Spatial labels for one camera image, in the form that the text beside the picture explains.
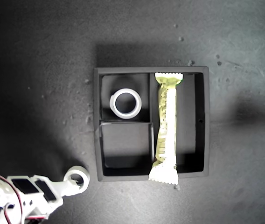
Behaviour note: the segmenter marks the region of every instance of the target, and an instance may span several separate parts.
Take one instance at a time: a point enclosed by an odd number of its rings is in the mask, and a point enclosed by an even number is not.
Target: red wire
[[[14,185],[12,185],[6,178],[0,176],[0,180],[4,181],[5,183],[7,183],[12,189],[13,191],[15,192],[16,196],[17,196],[17,199],[19,200],[19,203],[20,203],[20,207],[21,207],[21,221],[22,221],[22,215],[23,215],[23,207],[22,207],[22,203],[21,203],[21,197],[19,195],[19,193],[17,192],[17,189],[15,188]],[[11,221],[8,217],[8,214],[7,214],[7,207],[9,206],[9,204],[7,204],[4,208],[4,215],[5,215],[5,218],[6,218],[6,221],[8,222],[8,224],[11,224]]]
[[[29,216],[26,218],[26,220],[32,220],[32,219],[44,219],[45,216]]]

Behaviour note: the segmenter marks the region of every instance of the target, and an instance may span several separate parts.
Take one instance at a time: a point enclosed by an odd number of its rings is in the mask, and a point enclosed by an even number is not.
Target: wrapper
[[[149,180],[178,184],[176,170],[176,85],[183,79],[182,73],[156,73],[159,89],[160,129],[156,144],[156,161]]]

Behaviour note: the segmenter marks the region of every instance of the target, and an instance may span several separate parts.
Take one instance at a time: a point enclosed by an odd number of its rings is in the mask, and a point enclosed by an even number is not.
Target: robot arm
[[[90,182],[88,171],[74,166],[62,182],[45,176],[0,176],[0,224],[41,221],[63,205],[63,196],[83,193]]]

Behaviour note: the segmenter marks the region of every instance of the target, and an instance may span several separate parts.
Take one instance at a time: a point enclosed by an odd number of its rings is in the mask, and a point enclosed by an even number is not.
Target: black tray
[[[181,72],[177,85],[177,171],[179,178],[208,175],[209,73],[207,67],[96,68],[94,130],[99,181],[147,180],[155,157],[158,115],[156,72]],[[142,109],[120,119],[110,109],[119,89],[137,91]]]

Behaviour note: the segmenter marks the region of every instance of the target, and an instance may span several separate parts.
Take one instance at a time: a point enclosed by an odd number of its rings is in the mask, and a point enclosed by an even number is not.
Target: gray surface
[[[99,183],[93,68],[189,60],[210,71],[209,176]],[[0,174],[79,162],[90,187],[45,223],[265,224],[265,1],[0,2]]]

